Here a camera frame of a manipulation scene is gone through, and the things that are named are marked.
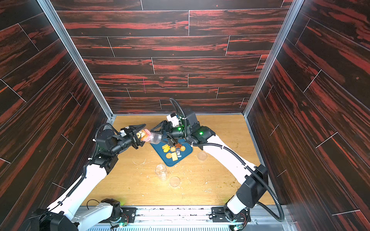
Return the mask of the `pink round sandwich cookie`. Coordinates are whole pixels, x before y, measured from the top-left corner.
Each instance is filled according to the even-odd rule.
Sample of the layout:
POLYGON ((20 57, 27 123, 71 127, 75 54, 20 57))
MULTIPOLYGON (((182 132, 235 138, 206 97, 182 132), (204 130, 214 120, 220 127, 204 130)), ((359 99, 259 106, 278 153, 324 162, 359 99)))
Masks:
POLYGON ((151 132, 149 130, 147 130, 147 129, 144 129, 143 132, 144 132, 144 135, 142 137, 142 140, 145 141, 145 142, 149 142, 150 139, 151 139, 150 138, 151 132))

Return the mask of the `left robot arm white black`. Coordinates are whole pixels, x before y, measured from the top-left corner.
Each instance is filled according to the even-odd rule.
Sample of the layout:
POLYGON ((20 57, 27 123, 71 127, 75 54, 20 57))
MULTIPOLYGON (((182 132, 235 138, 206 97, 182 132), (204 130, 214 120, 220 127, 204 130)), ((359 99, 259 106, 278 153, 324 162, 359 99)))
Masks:
POLYGON ((96 150, 88 158, 81 176, 46 209, 36 210, 26 221, 32 231, 86 231, 101 221, 120 223, 120 202, 104 199, 97 206, 78 215, 77 211, 91 191, 113 170, 118 155, 129 147, 145 144, 145 124, 131 125, 117 131, 109 123, 98 128, 93 141, 96 150))

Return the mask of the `clear jar lid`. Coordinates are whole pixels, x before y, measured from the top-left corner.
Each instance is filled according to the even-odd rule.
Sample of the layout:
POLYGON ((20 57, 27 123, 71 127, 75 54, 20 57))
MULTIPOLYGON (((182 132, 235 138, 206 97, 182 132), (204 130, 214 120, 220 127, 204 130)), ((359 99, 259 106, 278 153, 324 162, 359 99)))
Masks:
POLYGON ((197 154, 197 157, 198 157, 199 161, 205 161, 207 159, 208 155, 205 152, 199 152, 197 154))
POLYGON ((171 177, 169 183, 171 187, 176 188, 180 185, 181 180, 178 177, 171 177))

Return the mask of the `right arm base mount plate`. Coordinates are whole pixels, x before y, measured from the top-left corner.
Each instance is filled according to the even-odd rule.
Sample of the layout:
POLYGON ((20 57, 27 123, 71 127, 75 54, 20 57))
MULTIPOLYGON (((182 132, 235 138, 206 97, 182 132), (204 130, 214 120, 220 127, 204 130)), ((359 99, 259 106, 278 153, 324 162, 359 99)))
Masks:
POLYGON ((243 209, 240 213, 233 214, 232 212, 225 212, 225 208, 221 206, 211 207, 211 214, 209 219, 213 222, 251 222, 250 215, 247 210, 243 209))

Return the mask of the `clear jar with pink cookies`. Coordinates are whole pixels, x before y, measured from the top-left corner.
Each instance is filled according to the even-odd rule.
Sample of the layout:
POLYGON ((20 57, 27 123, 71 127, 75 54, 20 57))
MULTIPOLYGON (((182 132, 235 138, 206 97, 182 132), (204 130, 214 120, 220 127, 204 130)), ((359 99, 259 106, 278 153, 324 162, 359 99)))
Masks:
POLYGON ((151 144, 159 144, 162 141, 162 134, 150 132, 148 129, 140 130, 136 135, 139 140, 149 142, 151 144))

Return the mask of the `pale yellow rectangular biscuit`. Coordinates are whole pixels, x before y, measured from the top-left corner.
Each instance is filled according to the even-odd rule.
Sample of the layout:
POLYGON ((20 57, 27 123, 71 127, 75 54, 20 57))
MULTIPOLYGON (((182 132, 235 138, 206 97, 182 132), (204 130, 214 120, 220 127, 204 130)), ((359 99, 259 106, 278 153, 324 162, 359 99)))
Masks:
POLYGON ((178 160, 176 153, 172 153, 172 160, 173 161, 177 161, 178 160))

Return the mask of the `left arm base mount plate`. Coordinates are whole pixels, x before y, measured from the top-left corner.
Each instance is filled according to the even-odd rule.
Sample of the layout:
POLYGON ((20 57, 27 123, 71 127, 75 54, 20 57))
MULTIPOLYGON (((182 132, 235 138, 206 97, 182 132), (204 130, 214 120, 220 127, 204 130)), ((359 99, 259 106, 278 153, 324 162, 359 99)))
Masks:
POLYGON ((119 224, 119 223, 134 223, 136 218, 137 208, 135 207, 121 207, 121 212, 113 218, 108 218, 100 221, 99 224, 119 224))

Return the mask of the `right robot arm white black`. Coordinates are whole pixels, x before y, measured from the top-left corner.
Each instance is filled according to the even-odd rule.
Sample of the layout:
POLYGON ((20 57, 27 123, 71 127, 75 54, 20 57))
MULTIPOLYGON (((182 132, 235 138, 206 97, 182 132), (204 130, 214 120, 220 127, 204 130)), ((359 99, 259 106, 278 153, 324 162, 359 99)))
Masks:
POLYGON ((179 140, 184 140, 190 146, 198 147, 219 161, 236 178, 241 186, 224 205, 224 214, 229 221, 235 221, 241 211, 249 210, 255 205, 260 205, 275 220, 279 222, 285 220, 278 197, 268 185, 266 167, 256 166, 239 156, 210 128, 199 123, 190 125, 186 121, 175 127, 171 122, 164 120, 151 129, 151 132, 159 135, 162 141, 171 144, 178 144, 179 140), (274 200, 277 214, 259 201, 265 192, 268 192, 274 200))

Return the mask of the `clear jar with yellow cookies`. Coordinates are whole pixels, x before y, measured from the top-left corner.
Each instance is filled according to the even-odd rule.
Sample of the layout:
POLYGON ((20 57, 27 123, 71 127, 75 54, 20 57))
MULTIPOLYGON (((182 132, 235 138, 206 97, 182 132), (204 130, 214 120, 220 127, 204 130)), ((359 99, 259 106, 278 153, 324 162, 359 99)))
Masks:
POLYGON ((155 168, 155 173, 161 181, 167 180, 167 169, 163 164, 159 164, 155 168))

